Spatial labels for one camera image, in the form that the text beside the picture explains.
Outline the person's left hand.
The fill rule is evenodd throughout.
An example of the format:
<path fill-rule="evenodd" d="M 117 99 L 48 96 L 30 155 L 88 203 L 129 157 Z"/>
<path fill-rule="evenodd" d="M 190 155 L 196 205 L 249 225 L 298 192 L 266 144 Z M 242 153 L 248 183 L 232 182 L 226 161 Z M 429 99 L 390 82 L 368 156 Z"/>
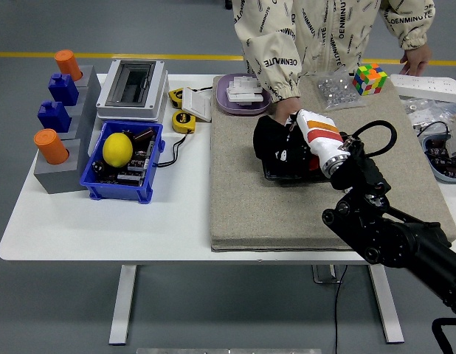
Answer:
<path fill-rule="evenodd" d="M 424 73 L 431 58 L 432 51 L 428 44 L 415 49 L 407 49 L 404 51 L 402 59 L 400 59 L 403 67 L 399 74 L 419 77 Z"/>

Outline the person's right hand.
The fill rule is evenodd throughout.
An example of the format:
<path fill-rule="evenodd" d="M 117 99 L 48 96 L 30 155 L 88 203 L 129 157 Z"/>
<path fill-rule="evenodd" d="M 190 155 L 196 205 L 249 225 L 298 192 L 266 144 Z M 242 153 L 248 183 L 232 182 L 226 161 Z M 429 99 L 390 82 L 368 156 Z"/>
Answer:
<path fill-rule="evenodd" d="M 276 103 L 274 120 L 276 122 L 279 122 L 281 125 L 285 125 L 287 119 L 292 114 L 296 114 L 301 108 L 302 107 L 299 97 L 290 97 L 284 100 L 280 100 Z"/>

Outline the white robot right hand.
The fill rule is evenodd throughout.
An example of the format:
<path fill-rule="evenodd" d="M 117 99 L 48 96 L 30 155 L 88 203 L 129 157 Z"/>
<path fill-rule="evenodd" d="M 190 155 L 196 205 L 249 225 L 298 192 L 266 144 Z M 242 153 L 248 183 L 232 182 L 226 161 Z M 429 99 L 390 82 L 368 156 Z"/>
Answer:
<path fill-rule="evenodd" d="M 342 137 L 332 119 L 305 109 L 292 114 L 274 135 L 269 156 L 296 171 L 327 173 L 349 153 L 342 149 Z"/>

